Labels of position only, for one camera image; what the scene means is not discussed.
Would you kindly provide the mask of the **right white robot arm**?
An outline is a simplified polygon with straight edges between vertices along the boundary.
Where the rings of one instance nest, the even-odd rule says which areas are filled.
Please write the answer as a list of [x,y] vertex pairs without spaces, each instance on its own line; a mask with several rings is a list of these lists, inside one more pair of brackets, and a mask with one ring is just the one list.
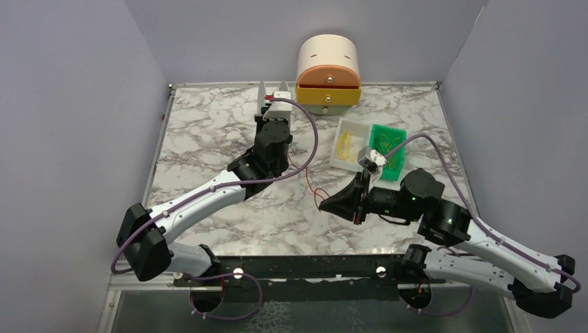
[[396,223],[418,222],[429,244],[408,247],[397,274],[415,282],[453,280],[493,291],[518,308],[542,318],[555,318],[571,308],[574,259],[531,250],[494,231],[461,205],[442,197],[444,185],[423,169],[409,172],[397,190],[370,186],[359,172],[342,190],[323,200],[323,212],[355,224],[368,214]]

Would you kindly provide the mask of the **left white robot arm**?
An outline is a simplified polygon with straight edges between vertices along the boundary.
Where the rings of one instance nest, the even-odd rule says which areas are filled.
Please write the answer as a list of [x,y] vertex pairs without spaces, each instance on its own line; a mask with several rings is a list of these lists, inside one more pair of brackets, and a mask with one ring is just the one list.
[[116,244],[140,282],[166,271],[199,277],[220,263],[208,246],[185,246],[176,240],[196,223],[260,193],[284,174],[293,140],[293,107],[285,102],[291,97],[286,82],[271,94],[261,83],[251,148],[197,189],[151,208],[135,203],[126,210]]

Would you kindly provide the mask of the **white plastic bin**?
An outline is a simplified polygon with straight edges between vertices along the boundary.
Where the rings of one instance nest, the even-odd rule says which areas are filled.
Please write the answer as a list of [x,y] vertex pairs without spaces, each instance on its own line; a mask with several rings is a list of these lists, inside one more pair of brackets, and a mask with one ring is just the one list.
[[360,171],[362,168],[357,162],[357,155],[370,143],[372,126],[372,123],[341,117],[334,135],[329,164],[337,169]]

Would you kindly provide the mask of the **green plastic bin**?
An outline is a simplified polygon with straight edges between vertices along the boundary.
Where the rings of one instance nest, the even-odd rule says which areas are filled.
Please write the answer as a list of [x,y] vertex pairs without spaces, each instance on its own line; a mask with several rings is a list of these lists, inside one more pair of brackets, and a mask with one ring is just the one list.
[[[405,130],[374,124],[371,129],[370,147],[387,155],[407,139]],[[392,155],[383,167],[383,180],[398,181],[404,166],[404,148]]]

